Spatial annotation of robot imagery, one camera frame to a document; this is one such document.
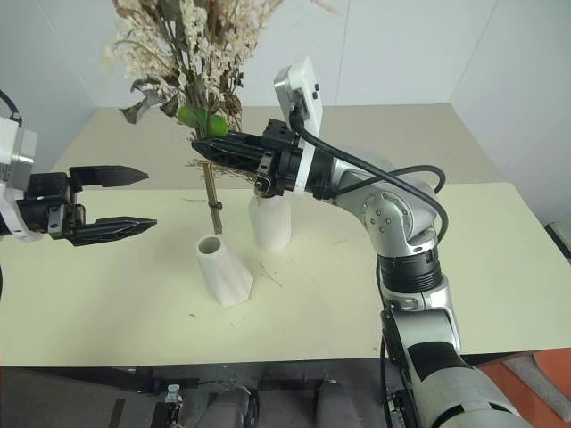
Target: dried leaf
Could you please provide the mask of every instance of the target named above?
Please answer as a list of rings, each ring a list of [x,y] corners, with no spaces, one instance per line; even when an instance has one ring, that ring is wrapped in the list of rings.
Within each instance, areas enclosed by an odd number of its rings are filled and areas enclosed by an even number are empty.
[[[115,6],[115,12],[123,19],[132,18],[137,14],[137,11],[121,6],[119,0],[113,0],[113,6]]]
[[[141,4],[141,9],[153,20],[156,25],[161,25],[161,16],[157,13],[155,4],[152,2],[146,2],[145,0],[139,0]]]
[[[135,91],[135,89],[137,91],[143,92],[141,90],[141,87],[143,87],[144,85],[159,85],[161,83],[161,81],[157,78],[152,78],[152,77],[146,77],[146,78],[138,78],[137,80],[134,80],[133,83],[131,84],[131,92]]]
[[[157,0],[139,0],[142,6],[155,7],[157,5]]]
[[[175,39],[180,50],[188,54],[188,43],[186,42],[185,26],[182,20],[175,22]]]
[[[120,109],[120,112],[123,113],[123,116],[128,123],[136,125],[147,110],[149,110],[149,106],[145,103],[145,100],[143,100],[127,109]]]
[[[236,94],[224,94],[222,111],[224,111],[228,116],[236,116],[242,112],[242,104]]]
[[[164,81],[167,82],[169,86],[178,86],[178,71],[175,70],[175,74],[170,74],[163,77]]]
[[[182,12],[180,11],[180,0],[158,0],[158,7],[167,21],[182,22]]]
[[[161,111],[164,114],[166,114],[167,116],[172,118],[173,116],[175,116],[177,114],[178,97],[176,95],[173,96],[172,98],[170,98],[169,101],[167,101],[166,103],[161,105],[161,107],[159,107],[159,108],[161,109]]]

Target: white vase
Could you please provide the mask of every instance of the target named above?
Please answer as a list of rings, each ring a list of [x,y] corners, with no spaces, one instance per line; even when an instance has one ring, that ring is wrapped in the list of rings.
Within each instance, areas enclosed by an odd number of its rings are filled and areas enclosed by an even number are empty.
[[[204,282],[223,307],[250,297],[253,276],[219,236],[205,236],[196,243],[196,257]]]
[[[260,248],[266,251],[284,249],[292,240],[292,207],[283,196],[258,198],[248,206],[253,236]]]

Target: wooden stick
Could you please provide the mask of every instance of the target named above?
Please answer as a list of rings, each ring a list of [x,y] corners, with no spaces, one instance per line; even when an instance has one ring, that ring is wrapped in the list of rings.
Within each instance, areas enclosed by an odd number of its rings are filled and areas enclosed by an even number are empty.
[[[206,184],[206,194],[208,195],[208,206],[211,208],[212,225],[214,226],[214,234],[222,234],[222,220],[220,219],[219,210],[222,210],[222,202],[218,201],[216,195],[216,184],[214,183],[214,174],[212,173],[212,165],[210,162],[203,161],[204,183]]]

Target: black cable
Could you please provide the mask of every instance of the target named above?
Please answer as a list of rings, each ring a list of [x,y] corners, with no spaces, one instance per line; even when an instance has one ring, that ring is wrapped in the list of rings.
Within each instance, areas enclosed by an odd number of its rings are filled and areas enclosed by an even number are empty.
[[[389,409],[389,398],[386,393],[386,376],[385,376],[385,338],[381,337],[381,391],[383,392],[383,410],[385,411],[386,427],[393,428],[393,419],[391,419],[391,410]]]
[[[444,184],[446,183],[446,174],[440,168],[436,167],[435,165],[414,165],[412,167],[405,167],[400,169],[395,169],[390,171],[390,174],[394,176],[403,176],[404,174],[411,174],[413,172],[433,172],[438,176],[438,185],[434,188],[434,193],[440,192]],[[348,185],[341,190],[338,190],[336,194],[344,194],[352,192],[353,190],[361,189],[366,185],[373,185],[379,181],[383,181],[384,179],[381,177],[371,177],[367,180],[361,181],[359,183],[355,183],[354,185]]]
[[[377,280],[378,294],[383,299],[383,292],[381,292],[381,256],[377,254],[377,264],[375,265],[375,278]]]
[[[21,126],[22,118],[20,112],[18,111],[18,107],[16,107],[16,104],[14,104],[10,97],[6,95],[2,90],[0,90],[0,99],[6,103],[10,109],[10,112],[12,113],[8,119],[18,122],[18,125]]]
[[[381,177],[381,179],[383,179],[387,183],[396,185],[405,192],[408,192],[413,196],[416,196],[421,201],[426,202],[428,205],[434,208],[434,210],[438,213],[442,221],[440,232],[438,233],[438,242],[442,241],[444,235],[446,235],[446,230],[448,229],[449,220],[448,220],[448,214],[446,214],[446,210],[440,203],[438,203],[437,200],[431,198],[426,193],[421,192],[414,185],[410,185],[406,181],[402,181],[398,177],[393,176],[391,173],[383,171],[382,169],[368,163],[367,161],[364,161],[363,159],[353,156],[347,152],[344,152],[341,149],[338,149],[326,143],[323,140],[320,140],[319,138],[314,136],[311,132],[309,132],[307,129],[303,127],[303,119],[299,116],[297,108],[290,113],[289,123],[292,127],[292,130],[297,132],[297,134],[299,134],[299,136],[303,138],[305,141],[307,141],[309,144],[316,146],[321,151],[330,154],[331,156],[334,156],[341,161],[351,163],[353,166],[361,168],[373,176]]]

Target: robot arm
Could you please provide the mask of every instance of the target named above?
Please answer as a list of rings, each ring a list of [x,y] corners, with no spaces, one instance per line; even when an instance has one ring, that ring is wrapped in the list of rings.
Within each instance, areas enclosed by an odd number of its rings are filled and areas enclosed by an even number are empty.
[[[0,99],[11,110],[9,119],[0,118],[0,239],[14,235],[30,242],[49,234],[79,246],[116,241],[156,224],[156,220],[131,217],[86,224],[85,207],[76,197],[84,185],[129,185],[148,176],[122,166],[71,168],[69,177],[57,172],[32,174],[37,136],[22,127],[18,109],[2,91]]]
[[[211,161],[255,173],[256,191],[266,195],[295,192],[303,184],[306,192],[349,211],[367,229],[378,255],[383,337],[414,397],[404,402],[414,415],[407,426],[529,427],[492,381],[459,356],[450,288],[438,260],[447,217],[434,191],[414,178],[397,178],[410,169],[386,173],[308,132],[305,124],[313,123],[320,105],[307,90],[315,87],[317,93],[313,73],[292,76],[306,70],[307,60],[303,65],[281,71],[277,79],[289,127],[271,119],[261,136],[230,133],[193,147]],[[308,144],[309,167],[303,156]],[[443,220],[439,234],[437,215]]]

